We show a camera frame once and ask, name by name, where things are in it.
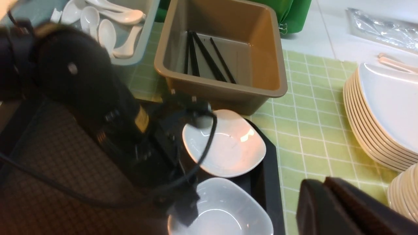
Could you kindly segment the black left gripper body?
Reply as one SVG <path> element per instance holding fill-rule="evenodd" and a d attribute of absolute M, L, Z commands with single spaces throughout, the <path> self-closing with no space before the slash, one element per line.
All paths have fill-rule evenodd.
<path fill-rule="evenodd" d="M 141 196 L 115 208 L 153 202 L 180 223 L 190 226 L 197 218 L 197 172 L 209 152 L 213 132 L 200 160 L 186 171 L 181 162 L 181 140 L 171 127 L 187 120 L 200 127 L 200 118 L 213 118 L 211 105 L 202 99 L 170 95 L 149 113 L 132 95 L 120 98 L 104 117 L 98 144 L 112 162 L 140 189 Z"/>

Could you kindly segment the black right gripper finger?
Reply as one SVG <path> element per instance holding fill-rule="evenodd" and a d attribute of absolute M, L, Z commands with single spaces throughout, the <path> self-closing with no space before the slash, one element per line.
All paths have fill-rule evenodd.
<path fill-rule="evenodd" d="M 351 183 L 304 179 L 297 202 L 300 235 L 416 235 L 417 224 Z"/>

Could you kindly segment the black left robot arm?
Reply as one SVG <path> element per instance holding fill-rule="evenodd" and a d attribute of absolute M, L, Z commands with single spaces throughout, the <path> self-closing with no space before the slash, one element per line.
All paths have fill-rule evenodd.
<path fill-rule="evenodd" d="M 107 50 L 93 37 L 69 25 L 12 20 L 1 26 L 1 101 L 43 95 L 64 106 L 109 159 L 140 189 L 133 202 L 92 199 L 7 158 L 1 161 L 83 203 L 129 208 L 149 201 L 163 204 L 189 227 L 199 216 L 196 174 L 215 136 L 217 117 L 207 101 L 171 91 L 149 113 L 114 71 Z M 164 121 L 189 116 L 212 119 L 207 144 L 197 164 L 185 172 L 179 141 L 164 130 Z"/>

